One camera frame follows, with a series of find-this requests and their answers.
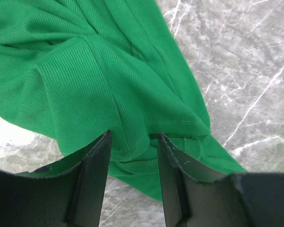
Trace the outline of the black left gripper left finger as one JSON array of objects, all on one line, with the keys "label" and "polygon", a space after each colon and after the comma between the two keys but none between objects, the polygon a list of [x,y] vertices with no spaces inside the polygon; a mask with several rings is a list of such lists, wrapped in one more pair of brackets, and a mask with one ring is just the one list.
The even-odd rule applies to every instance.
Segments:
[{"label": "black left gripper left finger", "polygon": [[0,170],[0,227],[97,227],[111,147],[106,131],[33,172]]}]

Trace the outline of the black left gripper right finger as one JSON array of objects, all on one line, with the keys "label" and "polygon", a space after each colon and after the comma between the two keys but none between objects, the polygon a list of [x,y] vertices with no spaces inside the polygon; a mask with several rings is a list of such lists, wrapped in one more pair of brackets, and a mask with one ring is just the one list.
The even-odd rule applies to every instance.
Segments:
[{"label": "black left gripper right finger", "polygon": [[284,227],[284,173],[225,175],[158,137],[168,227]]}]

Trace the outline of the green tank top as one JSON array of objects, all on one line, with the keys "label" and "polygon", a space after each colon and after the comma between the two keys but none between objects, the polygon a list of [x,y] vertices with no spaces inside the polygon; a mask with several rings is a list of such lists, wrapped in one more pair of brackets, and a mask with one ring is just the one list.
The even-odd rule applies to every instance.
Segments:
[{"label": "green tank top", "polygon": [[0,117],[69,155],[113,135],[109,174],[161,200],[157,138],[224,174],[199,86],[153,0],[0,0]]}]

